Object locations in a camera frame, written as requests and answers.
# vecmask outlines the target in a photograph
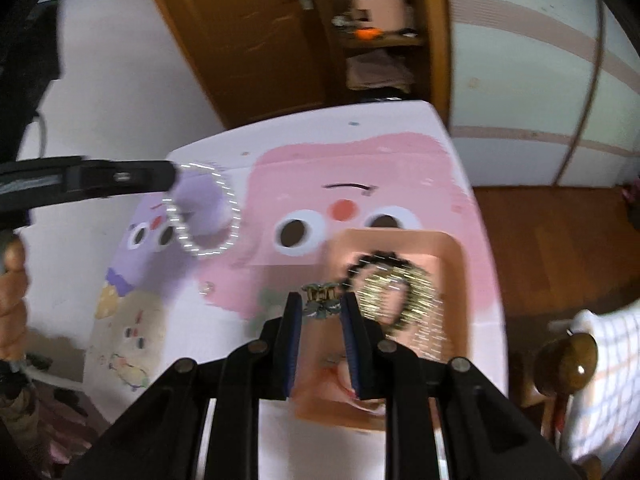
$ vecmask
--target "cartoon eye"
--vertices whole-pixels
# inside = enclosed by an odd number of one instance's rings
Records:
[[[302,256],[324,241],[324,218],[318,211],[301,209],[287,214],[276,226],[276,249],[286,256]]]
[[[140,244],[145,241],[146,235],[149,232],[149,224],[146,222],[142,222],[136,225],[129,235],[129,241],[127,243],[127,247],[129,249],[137,249],[140,247]]]
[[[408,209],[388,205],[376,209],[367,216],[366,227],[388,227],[396,229],[421,229],[418,217]]]
[[[174,227],[172,225],[160,226],[156,236],[156,251],[162,251],[174,239]]]

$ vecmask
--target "orange object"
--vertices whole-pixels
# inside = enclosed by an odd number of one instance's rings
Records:
[[[383,31],[375,27],[357,28],[354,34],[359,40],[375,40],[382,36]]]

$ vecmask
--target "wooden floor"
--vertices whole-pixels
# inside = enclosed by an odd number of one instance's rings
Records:
[[[619,189],[476,188],[502,291],[510,350],[546,324],[640,298],[640,232]]]

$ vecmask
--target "gold bracelet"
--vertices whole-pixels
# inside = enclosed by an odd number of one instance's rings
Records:
[[[446,340],[442,328],[442,301],[428,273],[410,265],[377,270],[367,276],[355,290],[364,317],[378,320],[384,311],[385,297],[395,284],[404,283],[406,299],[398,318],[387,325],[386,332],[396,338],[408,325],[417,326],[412,348],[420,357],[441,360]]]

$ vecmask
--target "wooden door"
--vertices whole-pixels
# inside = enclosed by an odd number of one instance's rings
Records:
[[[298,0],[156,3],[225,126],[327,102],[328,47],[308,14],[315,9]]]

